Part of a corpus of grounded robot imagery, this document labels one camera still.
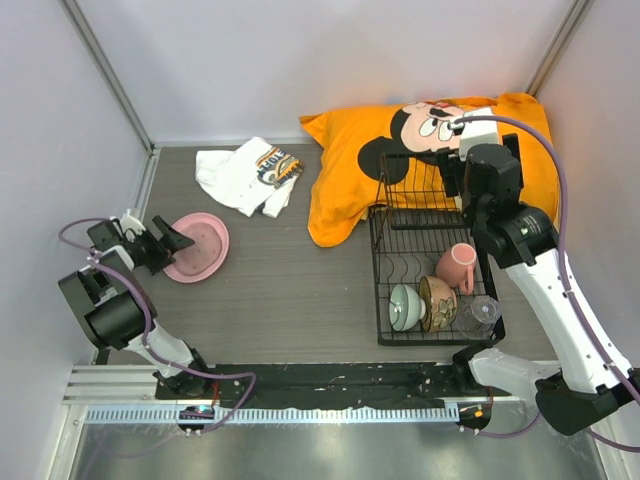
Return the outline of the pink plate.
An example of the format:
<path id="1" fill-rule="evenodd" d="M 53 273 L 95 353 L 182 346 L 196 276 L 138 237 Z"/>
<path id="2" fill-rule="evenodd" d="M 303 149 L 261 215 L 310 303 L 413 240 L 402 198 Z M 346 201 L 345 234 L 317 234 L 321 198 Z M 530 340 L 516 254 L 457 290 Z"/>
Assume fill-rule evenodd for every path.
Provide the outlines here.
<path id="1" fill-rule="evenodd" d="M 192 213 L 178 219 L 172 228 L 192 239 L 194 244 L 173 256 L 174 262 L 163 270 L 166 276 L 178 283 L 196 283 L 222 266 L 229 252 L 230 236 L 218 217 Z"/>

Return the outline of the brown floral bowl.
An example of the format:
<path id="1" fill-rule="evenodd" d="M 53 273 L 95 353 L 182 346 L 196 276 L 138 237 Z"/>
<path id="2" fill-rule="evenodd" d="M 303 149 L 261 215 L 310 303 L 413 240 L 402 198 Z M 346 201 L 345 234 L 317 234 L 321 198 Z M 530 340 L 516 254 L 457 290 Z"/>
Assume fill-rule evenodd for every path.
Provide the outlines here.
<path id="1" fill-rule="evenodd" d="M 424 331 L 439 332 L 453 323 L 458 311 L 457 296 L 443 280 L 423 276 L 419 282 L 419 297 L 426 305 L 426 313 L 421 319 Z"/>

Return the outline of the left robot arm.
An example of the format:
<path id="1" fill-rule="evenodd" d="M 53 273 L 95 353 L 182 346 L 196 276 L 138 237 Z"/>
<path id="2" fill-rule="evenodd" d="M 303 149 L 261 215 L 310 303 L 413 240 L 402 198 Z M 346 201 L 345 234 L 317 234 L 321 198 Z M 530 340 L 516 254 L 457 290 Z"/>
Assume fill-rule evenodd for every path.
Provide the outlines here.
<path id="1" fill-rule="evenodd" d="M 129 213 L 64 226 L 59 240 L 87 253 L 88 264 L 58 286 L 94 347 L 133 352 L 155 366 L 153 376 L 171 393 L 200 399 L 212 389 L 212 373 L 197 350 L 158 323 L 153 302 L 133 274 L 138 267 L 162 271 L 195 242 L 159 216 L 153 223 L 159 237 Z"/>

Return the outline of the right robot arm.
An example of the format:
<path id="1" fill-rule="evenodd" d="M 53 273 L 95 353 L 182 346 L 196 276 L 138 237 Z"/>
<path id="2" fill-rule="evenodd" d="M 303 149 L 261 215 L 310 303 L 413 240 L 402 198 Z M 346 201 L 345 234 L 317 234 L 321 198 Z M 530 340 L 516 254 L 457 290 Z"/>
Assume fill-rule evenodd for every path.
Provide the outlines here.
<path id="1" fill-rule="evenodd" d="M 463 217 L 476 247 L 492 256 L 536 314 L 559 364 L 545 368 L 477 341 L 453 357 L 465 395 L 483 387 L 534 404 L 557 432 L 573 435 L 639 397 L 639 371 L 611 342 L 573 278 L 550 217 L 520 200 L 518 138 L 463 138 L 456 171 Z"/>

